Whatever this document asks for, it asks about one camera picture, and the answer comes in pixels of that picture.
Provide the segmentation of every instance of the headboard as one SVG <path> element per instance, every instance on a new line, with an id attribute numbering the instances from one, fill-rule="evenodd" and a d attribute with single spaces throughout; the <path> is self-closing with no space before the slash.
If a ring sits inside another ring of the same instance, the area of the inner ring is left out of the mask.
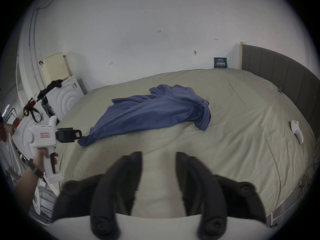
<path id="1" fill-rule="evenodd" d="M 320 80 L 295 60 L 261 47 L 242 44 L 242 70 L 269 80 L 286 94 L 320 136 Z"/>

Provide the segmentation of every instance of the poster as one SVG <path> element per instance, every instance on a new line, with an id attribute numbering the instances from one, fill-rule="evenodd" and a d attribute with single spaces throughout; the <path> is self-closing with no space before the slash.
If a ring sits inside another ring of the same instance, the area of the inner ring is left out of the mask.
<path id="1" fill-rule="evenodd" d="M 215 69 L 226 69 L 227 67 L 227 58 L 214 58 Z"/>

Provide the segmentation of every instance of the label sticker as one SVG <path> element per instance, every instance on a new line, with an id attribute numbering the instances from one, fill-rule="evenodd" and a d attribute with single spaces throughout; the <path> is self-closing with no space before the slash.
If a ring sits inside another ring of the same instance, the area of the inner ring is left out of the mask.
<path id="1" fill-rule="evenodd" d="M 50 138 L 50 133 L 48 133 L 48 132 L 41 132 L 41 133 L 40 133 L 40 138 Z"/>

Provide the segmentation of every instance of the blue towel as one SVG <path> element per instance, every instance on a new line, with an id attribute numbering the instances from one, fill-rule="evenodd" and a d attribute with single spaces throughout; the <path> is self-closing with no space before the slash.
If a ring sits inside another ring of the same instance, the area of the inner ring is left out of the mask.
<path id="1" fill-rule="evenodd" d="M 211 118 L 209 103 L 192 88 L 161 84 L 149 90 L 151 95 L 112 99 L 114 104 L 78 143 L 88 146 L 109 136 L 165 128 L 183 121 L 193 121 L 200 130 L 207 129 Z"/>

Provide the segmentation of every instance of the white handheld device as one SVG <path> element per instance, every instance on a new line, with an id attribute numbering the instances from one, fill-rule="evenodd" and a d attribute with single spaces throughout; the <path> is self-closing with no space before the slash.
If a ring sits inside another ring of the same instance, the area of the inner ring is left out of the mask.
<path id="1" fill-rule="evenodd" d="M 26 141 L 34 148 L 47 148 L 49 158 L 43 158 L 44 173 L 48 184 L 63 180 L 61 173 L 56 173 L 54 165 L 54 150 L 58 142 L 74 142 L 81 138 L 80 130 L 73 128 L 56 129 L 57 116 L 49 119 L 49 125 L 33 125 L 26 133 Z"/>

